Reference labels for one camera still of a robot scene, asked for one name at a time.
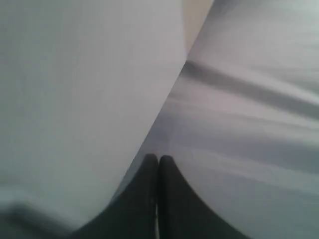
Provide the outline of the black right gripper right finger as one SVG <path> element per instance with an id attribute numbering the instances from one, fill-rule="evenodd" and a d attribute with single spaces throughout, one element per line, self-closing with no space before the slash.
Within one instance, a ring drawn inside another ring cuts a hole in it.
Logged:
<path id="1" fill-rule="evenodd" d="M 239 238 L 239 232 L 192 190 L 171 156 L 160 159 L 157 190 L 161 239 Z"/>

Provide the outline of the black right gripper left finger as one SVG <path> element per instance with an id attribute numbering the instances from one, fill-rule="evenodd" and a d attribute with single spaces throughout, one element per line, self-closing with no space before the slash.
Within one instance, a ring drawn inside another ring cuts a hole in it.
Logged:
<path id="1" fill-rule="evenodd" d="M 154 239 L 158 159 L 146 154 L 124 191 L 71 239 Z"/>

